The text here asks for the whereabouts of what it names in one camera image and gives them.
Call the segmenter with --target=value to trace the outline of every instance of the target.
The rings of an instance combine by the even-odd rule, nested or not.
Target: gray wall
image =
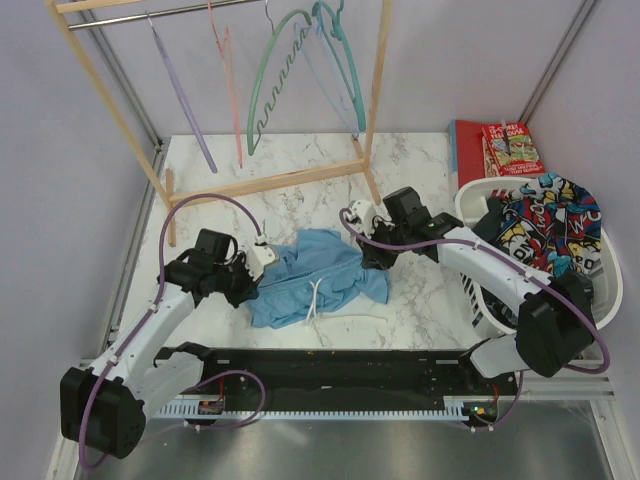
[[[109,11],[103,17],[140,13],[145,8],[198,3],[154,0]],[[329,4],[338,5],[337,0]],[[580,0],[397,0],[385,65],[379,131],[439,131],[452,118],[517,118]],[[312,0],[276,0],[274,21],[293,8],[309,9]],[[347,0],[342,23],[356,58],[365,105],[369,105],[375,63],[380,0]],[[249,100],[271,27],[262,2],[216,10],[220,30],[231,28],[245,128]],[[233,131],[221,60],[206,11],[159,18],[165,40],[193,108],[206,133]],[[261,92],[259,111],[270,96],[277,72],[291,51],[293,27],[276,44]],[[148,24],[136,22],[105,29],[138,88],[160,134],[190,133],[164,73]],[[329,71],[318,42],[309,48],[318,68]],[[331,77],[323,76],[331,92]],[[269,132],[335,132],[342,124],[316,87],[304,58],[292,67]]]
[[[43,2],[3,6],[0,476],[39,479],[60,377],[95,354],[144,177]]]
[[[611,376],[640,451],[640,3],[600,2],[531,122],[549,169],[588,187],[603,212],[624,279],[618,316],[604,329]]]

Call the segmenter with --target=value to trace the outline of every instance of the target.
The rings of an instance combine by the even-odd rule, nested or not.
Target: colorful patterned fabric
[[[567,269],[589,274],[600,260],[600,207],[584,188],[547,173],[498,196],[495,245],[513,258],[555,277]]]

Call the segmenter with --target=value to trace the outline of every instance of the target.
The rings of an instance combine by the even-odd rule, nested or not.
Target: red book
[[[452,120],[451,180],[455,194],[463,185],[484,178],[484,153],[482,150],[482,123]]]
[[[545,173],[529,129],[524,123],[507,123],[509,145],[501,124],[484,125],[482,133],[500,176],[538,176]]]

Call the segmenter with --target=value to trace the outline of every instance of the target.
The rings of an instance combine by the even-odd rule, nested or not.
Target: wooden frame
[[[102,101],[105,103],[107,109],[109,110],[109,113],[115,120],[125,139],[129,143],[129,146],[133,150],[138,163],[140,163],[140,166],[144,170],[144,173],[147,175],[147,178],[153,185],[153,188],[155,188],[158,196],[162,199],[168,210],[171,210],[173,206],[181,200],[184,200],[190,195],[194,195],[197,193],[220,193],[230,197],[238,197],[241,195],[247,195],[249,193],[264,192],[276,188],[290,187],[293,185],[300,185],[303,183],[315,182],[318,180],[326,180],[328,178],[352,175],[354,173],[364,174],[367,185],[369,186],[369,190],[371,191],[373,201],[376,204],[380,203],[380,192],[378,191],[378,187],[376,185],[373,172],[371,171],[370,164],[373,146],[373,135],[375,133],[376,121],[378,118],[378,104],[380,102],[380,89],[382,87],[382,73],[384,70],[387,40],[389,38],[389,30],[391,28],[391,13],[394,0],[382,0],[382,12],[380,14],[380,27],[378,30],[376,49],[376,63],[373,73],[373,82],[371,85],[371,106],[369,109],[365,147],[363,149],[358,139],[352,138],[352,143],[356,154],[355,160],[348,160],[324,167],[308,168],[305,170],[299,170],[297,172],[273,175],[270,177],[249,180],[231,185],[213,187],[197,192],[185,193],[176,193],[174,191],[174,175],[170,169],[167,169],[165,172],[166,186],[162,185],[162,182],[152,168],[151,160],[145,155],[142,146],[138,142],[138,139],[133,133],[131,127],[129,127],[129,125],[127,124],[122,112],[118,108],[104,81],[102,80],[102,78],[100,78],[100,75],[93,65],[93,62],[91,61],[91,58],[87,54],[86,50],[77,39],[74,32],[69,30],[69,23],[64,16],[64,14],[72,12],[79,12],[93,8],[106,8],[127,3],[137,3],[140,1],[143,0],[80,0],[71,3],[58,4],[56,3],[56,0],[45,0],[45,6],[53,17],[53,20],[58,26],[60,33],[71,47],[71,50],[73,50],[73,53],[76,55],[78,62],[80,63],[80,65],[82,65],[85,72],[87,73],[87,76],[93,83],[93,86],[98,91],[100,97],[102,98]],[[213,201],[213,199],[200,199],[194,202],[190,202],[189,205],[208,201]],[[168,233],[169,245],[175,246],[175,217],[174,219],[172,219],[169,225]]]

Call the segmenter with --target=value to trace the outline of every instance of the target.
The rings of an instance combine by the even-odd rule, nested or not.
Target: white marble floor
[[[206,138],[220,173],[213,175],[192,136],[174,136],[166,167],[176,176],[176,191],[194,191],[303,168],[354,159],[350,136],[345,134],[265,135],[256,155],[245,158],[240,170],[235,137]],[[382,196],[414,187],[432,213],[451,211],[448,190],[447,136],[441,133],[377,134],[372,170]],[[308,183],[297,187],[247,195],[238,200],[265,222],[270,243],[295,241],[301,228],[332,228],[342,239],[338,211],[353,199],[370,198],[362,174]],[[158,275],[158,236],[166,209],[154,200],[134,272],[122,326],[126,326],[149,298]],[[165,259],[175,258],[194,245],[201,228],[231,233],[242,244],[255,234],[242,212],[224,202],[183,208],[177,215],[177,247],[165,247]],[[479,338],[469,324],[469,305],[458,275],[425,257],[401,255],[391,270],[392,294],[388,305],[360,296],[332,318],[318,318],[282,329],[253,328],[244,306],[234,309],[214,294],[171,335],[167,345],[193,341],[211,347],[447,349],[464,348]],[[358,316],[364,314],[380,317]]]

